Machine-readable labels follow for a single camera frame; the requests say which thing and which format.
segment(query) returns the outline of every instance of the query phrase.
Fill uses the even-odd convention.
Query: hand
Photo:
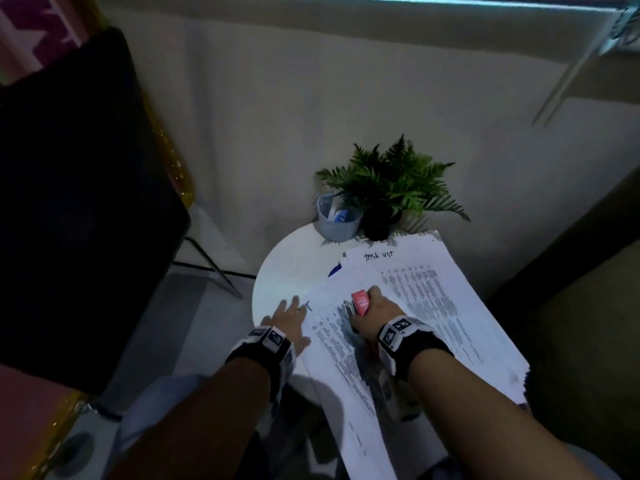
[[[380,288],[369,288],[369,308],[363,317],[354,314],[351,326],[372,344],[378,343],[378,332],[388,322],[400,315],[406,315],[402,308],[389,298],[382,296]]]
[[[287,308],[287,300],[283,299],[273,313],[273,318],[267,315],[262,319],[261,325],[274,326],[283,331],[296,348],[296,355],[299,356],[311,343],[309,337],[302,336],[302,322],[306,315],[307,306],[300,306],[300,298],[294,296],[290,307]]]

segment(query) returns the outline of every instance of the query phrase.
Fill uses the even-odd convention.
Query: paper
[[[424,414],[394,422],[378,382],[381,363],[351,331],[340,306],[377,285],[407,314],[438,331],[469,370],[516,403],[529,364],[477,297],[435,235],[398,237],[346,252],[342,269],[305,297],[302,360],[350,478],[413,480],[447,452]]]

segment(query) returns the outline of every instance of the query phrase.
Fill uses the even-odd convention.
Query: plastic basket
[[[334,194],[325,194],[318,197],[318,231],[325,239],[333,242],[344,242],[352,239],[360,227],[362,219],[361,209],[348,209],[345,222],[331,222],[327,219],[331,210],[331,202]]]

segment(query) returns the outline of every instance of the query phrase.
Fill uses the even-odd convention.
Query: round table
[[[308,224],[293,231],[277,243],[260,266],[253,285],[253,324],[271,315],[280,300],[291,302],[294,295],[303,298],[314,286],[327,279],[338,265],[342,254],[359,243],[331,242],[316,231],[317,224]],[[308,380],[307,368],[299,360],[289,384],[302,396],[318,404],[316,391]]]

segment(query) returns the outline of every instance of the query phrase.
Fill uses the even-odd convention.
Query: wristband
[[[389,373],[406,380],[409,364],[423,350],[439,349],[453,356],[434,329],[417,318],[399,316],[378,332],[378,353]]]
[[[259,326],[231,348],[225,363],[236,357],[251,359],[263,366],[271,378],[270,402],[274,402],[296,368],[296,349],[274,326]]]

